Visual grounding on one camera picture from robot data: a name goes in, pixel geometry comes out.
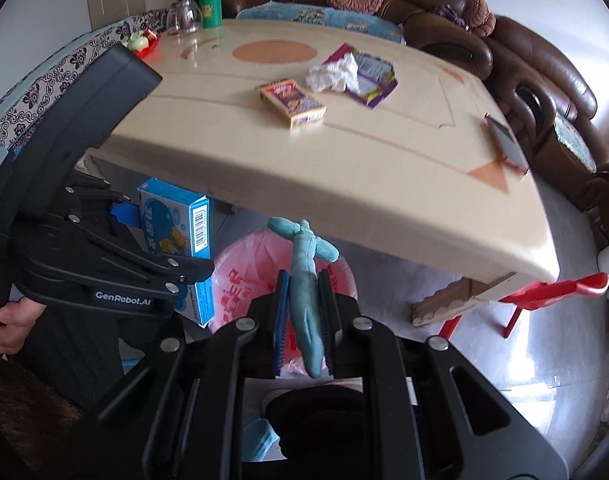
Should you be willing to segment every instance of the silver bolt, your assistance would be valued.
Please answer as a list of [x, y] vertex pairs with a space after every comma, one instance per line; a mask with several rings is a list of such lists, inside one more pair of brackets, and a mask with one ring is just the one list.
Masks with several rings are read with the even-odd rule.
[[449, 348], [449, 341], [444, 339], [444, 337], [440, 337], [439, 335], [434, 335], [428, 339], [428, 345], [438, 352], [444, 352], [447, 348]]
[[373, 321], [367, 317], [356, 317], [353, 318], [353, 326], [358, 330], [371, 330], [373, 328]]
[[166, 353], [177, 352], [179, 348], [180, 341], [175, 337], [168, 337], [160, 343], [160, 350]]
[[235, 322], [235, 328], [248, 332], [256, 327], [256, 322], [251, 317], [241, 317]]

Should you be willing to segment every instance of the crumpled tissue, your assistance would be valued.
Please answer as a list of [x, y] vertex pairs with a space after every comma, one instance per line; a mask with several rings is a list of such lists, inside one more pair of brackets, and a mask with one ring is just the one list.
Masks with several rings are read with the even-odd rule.
[[304, 80], [314, 92], [327, 88], [335, 92], [358, 92], [357, 62], [353, 54], [347, 52], [340, 60], [311, 67]]

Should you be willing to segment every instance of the human hand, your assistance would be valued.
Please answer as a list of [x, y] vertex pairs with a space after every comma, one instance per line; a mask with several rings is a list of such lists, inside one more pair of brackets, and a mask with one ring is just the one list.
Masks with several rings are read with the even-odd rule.
[[0, 309], [0, 354], [17, 354], [46, 307], [29, 298], [9, 301]]

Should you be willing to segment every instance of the green bottle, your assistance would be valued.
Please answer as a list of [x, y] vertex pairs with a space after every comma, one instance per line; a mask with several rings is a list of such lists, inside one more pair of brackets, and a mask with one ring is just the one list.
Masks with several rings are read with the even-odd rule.
[[222, 25], [222, 0], [200, 0], [204, 28]]

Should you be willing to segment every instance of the blue box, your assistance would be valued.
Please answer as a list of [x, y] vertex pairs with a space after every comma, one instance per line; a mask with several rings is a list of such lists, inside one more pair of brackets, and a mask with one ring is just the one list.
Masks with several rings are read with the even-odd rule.
[[[209, 248], [209, 199], [150, 178], [138, 187], [140, 216], [146, 248], [151, 254], [178, 254], [211, 258]], [[188, 294], [180, 298], [176, 310], [206, 325], [214, 316], [211, 278], [195, 286], [180, 287]]]

